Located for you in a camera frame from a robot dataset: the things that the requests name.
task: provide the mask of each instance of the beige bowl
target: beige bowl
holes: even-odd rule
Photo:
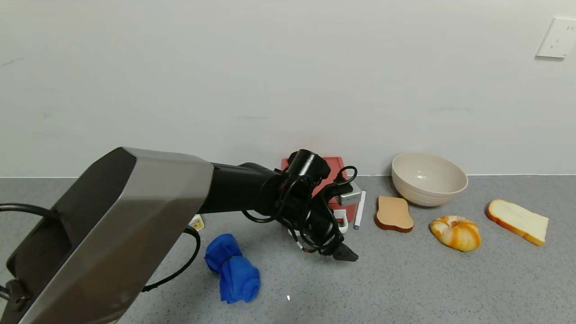
[[[443,205],[468,186],[454,163],[420,152],[402,153],[392,161],[392,182],[405,199],[421,206]]]

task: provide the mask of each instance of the speckled countertop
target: speckled countertop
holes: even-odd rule
[[[2,201],[51,206],[70,179],[0,179]],[[255,224],[241,213],[205,217],[203,255],[217,235],[232,233],[260,269],[262,287],[250,304],[220,301],[218,277],[202,258],[180,277],[143,293],[119,324],[130,323],[574,323],[576,320],[576,176],[474,176],[440,208],[410,206],[410,233],[376,227],[378,195],[394,195],[389,178],[358,178],[367,191],[359,231],[345,234],[360,255],[338,262],[300,251],[279,224]],[[490,221],[494,198],[550,218],[537,247]],[[428,223],[446,214],[477,222],[482,246],[461,253],[443,246]],[[0,257],[6,259],[37,218],[0,215]],[[179,268],[194,243],[182,237],[153,279]],[[10,278],[0,269],[0,282]]]

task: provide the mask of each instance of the electrical outlet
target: electrical outlet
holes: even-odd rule
[[[565,58],[576,43],[576,20],[554,18],[536,56]]]

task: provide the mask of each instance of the blue cloth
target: blue cloth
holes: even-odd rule
[[[222,234],[206,248],[208,268],[220,274],[220,300],[251,302],[260,289],[260,272],[242,252],[232,234]]]

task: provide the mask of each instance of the bread slice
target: bread slice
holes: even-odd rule
[[[381,229],[407,233],[414,228],[414,220],[408,213],[408,202],[404,198],[379,196],[374,221]]]
[[[544,245],[548,218],[502,199],[490,202],[486,216],[510,232],[538,246]]]

